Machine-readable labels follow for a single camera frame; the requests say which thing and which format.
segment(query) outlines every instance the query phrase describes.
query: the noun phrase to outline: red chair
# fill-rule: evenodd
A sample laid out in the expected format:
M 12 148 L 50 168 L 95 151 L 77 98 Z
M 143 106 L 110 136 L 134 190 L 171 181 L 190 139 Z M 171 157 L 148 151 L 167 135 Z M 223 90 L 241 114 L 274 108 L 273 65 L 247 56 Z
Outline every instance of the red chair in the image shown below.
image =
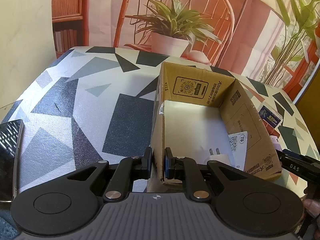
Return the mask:
M 160 0 L 169 4 L 170 0 Z M 145 5 L 149 4 L 148 0 L 123 0 L 118 24 L 116 27 L 115 39 L 113 46 L 129 46 L 133 49 L 151 51 L 148 44 L 149 33 L 136 33 L 136 25 L 130 25 L 132 19 L 127 15 L 150 14 Z M 209 59 L 211 65 L 215 65 L 224 46 L 228 46 L 232 38 L 235 25 L 235 17 L 232 7 L 228 0 L 190 0 L 189 9 L 195 9 L 211 17 L 210 25 L 215 28 L 214 34 L 219 37 L 222 44 L 207 40 L 207 45 L 197 41 L 192 50 L 199 50 Z

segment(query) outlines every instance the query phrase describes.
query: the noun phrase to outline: white label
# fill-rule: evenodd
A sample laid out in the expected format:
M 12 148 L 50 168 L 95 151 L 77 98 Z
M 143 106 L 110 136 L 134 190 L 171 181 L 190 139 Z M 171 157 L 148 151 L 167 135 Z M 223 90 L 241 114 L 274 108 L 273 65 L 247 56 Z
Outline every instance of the white label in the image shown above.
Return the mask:
M 245 156 L 247 153 L 248 132 L 240 132 L 229 135 L 229 141 L 233 158 L 235 160 L 235 168 L 243 171 Z
M 164 112 L 164 102 L 160 106 L 159 114 L 163 114 Z

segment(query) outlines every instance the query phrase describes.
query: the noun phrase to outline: beige wall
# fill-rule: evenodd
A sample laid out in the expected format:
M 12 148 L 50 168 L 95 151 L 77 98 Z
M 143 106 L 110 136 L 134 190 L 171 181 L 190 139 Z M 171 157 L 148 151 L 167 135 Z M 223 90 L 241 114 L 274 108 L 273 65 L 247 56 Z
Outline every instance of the beige wall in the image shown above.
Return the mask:
M 55 58 L 51 0 L 0 0 L 0 109 Z

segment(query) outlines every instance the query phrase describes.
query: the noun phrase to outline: geometric patterned tablecloth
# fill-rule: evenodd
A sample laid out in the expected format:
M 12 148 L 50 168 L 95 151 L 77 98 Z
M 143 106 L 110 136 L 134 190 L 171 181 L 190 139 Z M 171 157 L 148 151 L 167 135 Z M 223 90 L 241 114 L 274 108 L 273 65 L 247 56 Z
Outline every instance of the geometric patterned tablecloth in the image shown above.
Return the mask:
M 142 155 L 150 143 L 153 100 L 163 61 L 239 79 L 256 107 L 268 102 L 284 117 L 282 148 L 319 159 L 306 125 L 286 93 L 220 68 L 150 52 L 75 47 L 47 68 L 4 118 L 23 119 L 19 191 L 98 160 Z M 302 194 L 306 183 L 283 171 L 276 182 Z M 143 191 L 146 181 L 136 181 Z

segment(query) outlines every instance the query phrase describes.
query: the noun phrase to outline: cardboard box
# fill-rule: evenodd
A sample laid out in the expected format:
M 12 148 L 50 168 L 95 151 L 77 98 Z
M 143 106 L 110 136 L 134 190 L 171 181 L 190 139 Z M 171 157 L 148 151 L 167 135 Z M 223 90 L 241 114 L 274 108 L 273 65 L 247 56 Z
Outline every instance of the cardboard box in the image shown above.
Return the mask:
M 165 100 L 218 107 L 228 134 L 248 132 L 244 171 L 263 179 L 279 177 L 281 165 L 275 148 L 257 109 L 240 82 L 220 73 L 164 62 L 153 110 L 151 147 L 154 159 L 148 192 L 181 188 L 177 181 L 164 178 L 164 148 L 169 147 L 164 144 Z

